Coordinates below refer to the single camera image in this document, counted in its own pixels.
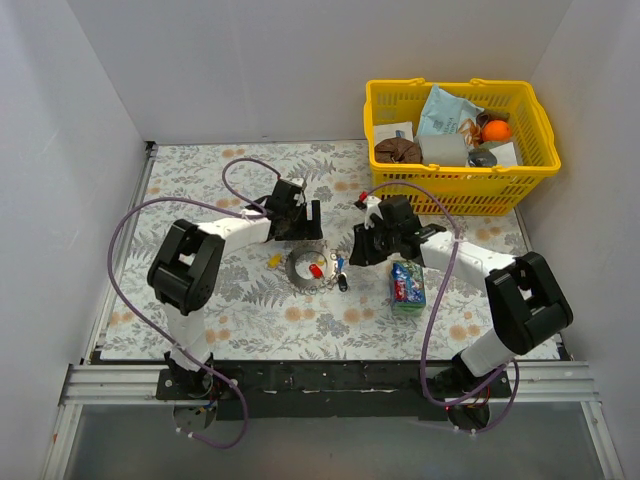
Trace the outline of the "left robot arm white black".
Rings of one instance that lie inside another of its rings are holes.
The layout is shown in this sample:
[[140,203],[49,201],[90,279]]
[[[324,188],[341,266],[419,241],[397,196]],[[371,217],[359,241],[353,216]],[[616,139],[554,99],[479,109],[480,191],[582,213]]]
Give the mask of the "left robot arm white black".
[[320,202],[307,202],[306,181],[279,179],[261,206],[246,207],[213,222],[175,221],[147,275],[163,305],[169,335],[176,345],[170,363],[183,369],[178,387],[193,400],[205,398],[213,386],[211,373],[201,367],[210,358],[204,307],[214,293],[223,258],[253,244],[319,240]]

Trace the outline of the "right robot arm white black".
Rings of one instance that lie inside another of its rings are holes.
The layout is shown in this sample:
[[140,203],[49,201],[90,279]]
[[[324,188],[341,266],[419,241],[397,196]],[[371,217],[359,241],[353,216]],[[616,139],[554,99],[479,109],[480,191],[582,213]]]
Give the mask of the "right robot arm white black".
[[442,226],[423,225],[401,195],[381,200],[363,194],[355,205],[364,212],[364,220],[354,226],[352,265],[373,266],[398,254],[486,294],[492,327],[453,360],[452,383],[460,395],[479,395],[494,370],[573,322],[573,311],[540,254],[499,253],[463,241]]

